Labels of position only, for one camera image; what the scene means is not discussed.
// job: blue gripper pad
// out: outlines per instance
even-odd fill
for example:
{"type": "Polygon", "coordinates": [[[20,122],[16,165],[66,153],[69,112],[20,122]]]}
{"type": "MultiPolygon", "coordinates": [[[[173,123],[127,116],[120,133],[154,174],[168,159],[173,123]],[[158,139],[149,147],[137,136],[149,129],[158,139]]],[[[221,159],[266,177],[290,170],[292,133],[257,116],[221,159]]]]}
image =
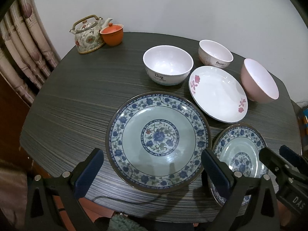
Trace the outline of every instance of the blue gripper pad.
{"type": "Polygon", "coordinates": [[[301,157],[286,145],[282,145],[279,149],[279,154],[290,162],[294,167],[301,166],[301,157]]]}
{"type": "Polygon", "coordinates": [[[99,149],[74,183],[74,197],[76,199],[85,197],[103,162],[104,153],[99,149]]]}
{"type": "Polygon", "coordinates": [[[222,163],[221,161],[218,160],[218,158],[216,158],[215,160],[209,154],[207,149],[202,151],[201,163],[205,171],[207,172],[211,181],[216,187],[219,195],[228,199],[231,195],[231,185],[230,185],[228,178],[225,176],[223,171],[218,166],[218,163],[220,163],[221,166],[225,165],[226,166],[225,169],[227,170],[229,170],[229,168],[226,163],[222,163]]]}

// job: teapot lid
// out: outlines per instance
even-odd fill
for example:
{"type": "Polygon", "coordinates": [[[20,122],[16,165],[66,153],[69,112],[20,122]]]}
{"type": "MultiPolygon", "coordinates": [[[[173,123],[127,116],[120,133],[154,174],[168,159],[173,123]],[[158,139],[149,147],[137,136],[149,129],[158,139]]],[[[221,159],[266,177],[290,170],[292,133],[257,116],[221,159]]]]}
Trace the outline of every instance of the teapot lid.
{"type": "Polygon", "coordinates": [[[96,21],[93,21],[93,22],[87,22],[87,20],[84,20],[82,22],[82,26],[79,27],[78,29],[76,29],[76,33],[81,33],[81,32],[84,32],[90,28],[93,28],[97,25],[97,22],[96,21]]]}
{"type": "Polygon", "coordinates": [[[102,31],[101,31],[101,34],[109,34],[109,33],[113,33],[113,32],[116,32],[120,29],[122,29],[123,26],[120,25],[120,24],[115,24],[113,25],[113,23],[109,23],[108,24],[108,27],[104,28],[102,31]]]}

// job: pink bowl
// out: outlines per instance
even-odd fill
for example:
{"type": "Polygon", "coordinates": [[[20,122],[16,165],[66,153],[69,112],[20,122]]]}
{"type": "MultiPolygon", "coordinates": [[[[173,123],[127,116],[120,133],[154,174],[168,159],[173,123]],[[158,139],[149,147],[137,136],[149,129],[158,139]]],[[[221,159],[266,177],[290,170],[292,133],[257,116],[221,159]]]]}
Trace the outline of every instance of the pink bowl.
{"type": "Polygon", "coordinates": [[[279,91],[270,73],[257,61],[245,59],[241,69],[241,81],[247,97],[259,103],[278,99],[279,91]]]}

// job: plate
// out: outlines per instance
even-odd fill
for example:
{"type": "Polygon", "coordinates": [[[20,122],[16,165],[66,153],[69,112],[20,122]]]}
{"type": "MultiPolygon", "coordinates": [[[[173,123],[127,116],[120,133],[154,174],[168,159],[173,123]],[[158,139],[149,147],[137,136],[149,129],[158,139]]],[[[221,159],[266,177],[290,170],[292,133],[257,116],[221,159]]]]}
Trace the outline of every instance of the plate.
{"type": "Polygon", "coordinates": [[[201,111],[165,92],[142,94],[124,103],[106,134],[115,172],[131,186],[151,193],[173,191],[197,178],[206,147],[211,147],[211,138],[201,111]]]}
{"type": "Polygon", "coordinates": [[[198,106],[218,121],[235,123],[247,113],[247,97],[242,86],[220,68],[195,69],[189,78],[189,91],[198,106]]]}
{"type": "MultiPolygon", "coordinates": [[[[255,128],[235,124],[217,137],[212,150],[233,172],[240,171],[247,177],[260,178],[269,171],[259,160],[259,151],[264,147],[266,143],[255,128]]],[[[224,205],[226,199],[219,195],[211,180],[208,183],[215,200],[220,206],[224,205]]],[[[246,205],[249,200],[250,196],[245,196],[242,205],[246,205]]]]}

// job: crockery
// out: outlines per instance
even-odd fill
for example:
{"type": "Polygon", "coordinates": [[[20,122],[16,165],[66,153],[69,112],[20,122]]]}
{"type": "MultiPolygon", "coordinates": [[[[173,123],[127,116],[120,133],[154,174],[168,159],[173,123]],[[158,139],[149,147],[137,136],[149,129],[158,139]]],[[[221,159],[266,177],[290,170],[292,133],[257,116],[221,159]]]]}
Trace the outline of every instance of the crockery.
{"type": "Polygon", "coordinates": [[[202,66],[195,69],[189,78],[189,91],[205,113],[221,122],[238,122],[247,113],[243,88],[220,68],[202,66]]]}
{"type": "Polygon", "coordinates": [[[199,42],[198,54],[200,61],[204,65],[221,69],[228,67],[233,61],[233,55],[226,47],[211,40],[202,40],[199,42]]]}
{"type": "Polygon", "coordinates": [[[107,27],[100,31],[100,34],[109,46],[117,46],[123,39],[123,25],[109,23],[107,27]]]}
{"type": "Polygon", "coordinates": [[[257,61],[245,59],[241,81],[250,100],[267,103],[278,99],[279,91],[270,73],[257,61]]]}
{"type": "Polygon", "coordinates": [[[96,15],[91,15],[73,24],[70,32],[75,35],[75,44],[80,54],[92,52],[104,45],[104,41],[100,36],[100,30],[106,27],[111,20],[111,18],[108,18],[104,21],[101,17],[98,18],[96,15]],[[96,21],[88,22],[90,18],[95,18],[96,21]],[[81,22],[82,26],[75,30],[75,27],[81,22]]]}
{"type": "Polygon", "coordinates": [[[186,99],[150,92],[124,103],[106,133],[115,172],[131,186],[162,193],[188,185],[203,170],[201,152],[211,147],[209,126],[186,99]]]}
{"type": "MultiPolygon", "coordinates": [[[[247,177],[260,178],[269,171],[259,160],[259,151],[264,147],[266,143],[255,128],[246,124],[234,124],[217,137],[212,150],[232,171],[240,171],[247,177]]],[[[215,200],[222,206],[226,199],[219,195],[211,180],[208,184],[215,200]]],[[[242,205],[249,200],[250,196],[245,196],[242,205]]]]}
{"type": "Polygon", "coordinates": [[[169,45],[148,49],[143,62],[149,77],[161,85],[177,85],[193,68],[193,59],[185,50],[169,45]]]}

